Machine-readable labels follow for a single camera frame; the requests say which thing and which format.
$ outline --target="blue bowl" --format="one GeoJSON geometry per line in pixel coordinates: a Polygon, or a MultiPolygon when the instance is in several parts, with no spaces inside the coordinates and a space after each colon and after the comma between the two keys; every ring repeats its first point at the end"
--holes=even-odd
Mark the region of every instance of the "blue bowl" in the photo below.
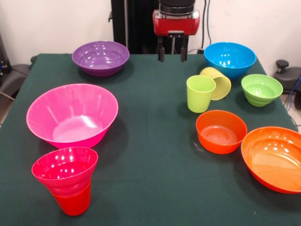
{"type": "Polygon", "coordinates": [[[218,42],[204,51],[207,64],[231,80],[236,80],[256,61],[255,53],[246,46],[233,42],[218,42]]]}

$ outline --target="green tablecloth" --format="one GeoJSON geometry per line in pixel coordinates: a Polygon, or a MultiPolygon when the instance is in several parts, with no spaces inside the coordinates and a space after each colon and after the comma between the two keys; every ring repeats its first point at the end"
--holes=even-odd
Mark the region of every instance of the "green tablecloth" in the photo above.
{"type": "MultiPolygon", "coordinates": [[[[0,129],[0,225],[12,226],[298,226],[301,196],[273,192],[247,170],[240,149],[215,155],[198,142],[198,114],[186,107],[186,79],[200,72],[202,55],[133,55],[123,71],[98,79],[79,71],[69,54],[39,55],[0,129]],[[32,175],[32,164],[55,150],[27,129],[28,107],[45,91],[93,83],[110,90],[119,114],[94,149],[100,159],[92,200],[79,217],[62,213],[32,175]]],[[[264,73],[259,62],[248,73],[264,73]]],[[[262,108],[245,100],[240,81],[210,109],[239,115],[251,131],[295,129],[278,99],[262,108]]]]}

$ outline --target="large orange bowl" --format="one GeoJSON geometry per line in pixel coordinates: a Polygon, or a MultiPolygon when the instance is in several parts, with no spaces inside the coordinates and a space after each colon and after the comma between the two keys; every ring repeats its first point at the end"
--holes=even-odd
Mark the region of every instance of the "large orange bowl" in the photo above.
{"type": "Polygon", "coordinates": [[[241,152],[253,176],[280,193],[301,193],[301,134],[281,127],[250,132],[241,152]]]}
{"type": "Polygon", "coordinates": [[[246,124],[241,118],[222,110],[201,114],[196,126],[201,145],[215,154],[235,151],[247,134],[246,124]]]}

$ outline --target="cable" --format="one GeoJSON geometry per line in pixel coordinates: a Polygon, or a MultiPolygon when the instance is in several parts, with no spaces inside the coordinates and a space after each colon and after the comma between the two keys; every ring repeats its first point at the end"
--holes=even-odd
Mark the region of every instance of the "cable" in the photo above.
{"type": "Polygon", "coordinates": [[[296,129],[299,131],[299,128],[298,128],[298,125],[297,125],[295,119],[293,119],[292,116],[290,116],[290,117],[291,117],[291,120],[293,121],[293,125],[294,125],[294,126],[296,127],[296,129]]]}
{"type": "Polygon", "coordinates": [[[291,107],[292,107],[292,104],[293,104],[293,92],[294,92],[294,90],[298,87],[300,81],[301,81],[301,75],[299,76],[299,78],[298,78],[298,80],[297,80],[295,86],[293,87],[293,89],[291,90],[291,93],[290,93],[290,95],[289,95],[289,97],[290,97],[290,106],[289,106],[289,108],[287,109],[287,111],[289,111],[289,110],[291,109],[291,107]]]}
{"type": "Polygon", "coordinates": [[[210,44],[212,43],[211,37],[210,37],[210,32],[209,32],[209,7],[210,7],[210,0],[208,0],[208,7],[207,7],[207,32],[208,32],[208,37],[210,40],[210,44]]]}
{"type": "Polygon", "coordinates": [[[289,104],[289,102],[288,102],[289,98],[290,98],[290,95],[287,95],[287,98],[285,99],[285,102],[283,104],[286,110],[288,108],[288,105],[286,106],[286,104],[289,104]]]}
{"type": "Polygon", "coordinates": [[[187,53],[190,53],[190,52],[195,51],[195,50],[199,50],[199,48],[194,48],[192,50],[189,50],[187,53]]]}
{"type": "Polygon", "coordinates": [[[206,5],[207,5],[207,0],[205,0],[204,4],[204,10],[203,10],[203,34],[202,34],[202,48],[204,47],[204,33],[205,33],[205,14],[206,14],[206,5]]]}

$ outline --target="yellow cup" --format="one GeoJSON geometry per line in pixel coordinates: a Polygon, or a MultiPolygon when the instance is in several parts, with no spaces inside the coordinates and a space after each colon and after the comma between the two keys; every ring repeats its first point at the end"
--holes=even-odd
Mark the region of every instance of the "yellow cup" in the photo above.
{"type": "Polygon", "coordinates": [[[207,67],[201,71],[200,75],[212,78],[216,83],[216,88],[213,92],[211,100],[220,100],[229,94],[231,90],[230,79],[215,68],[207,67]]]}

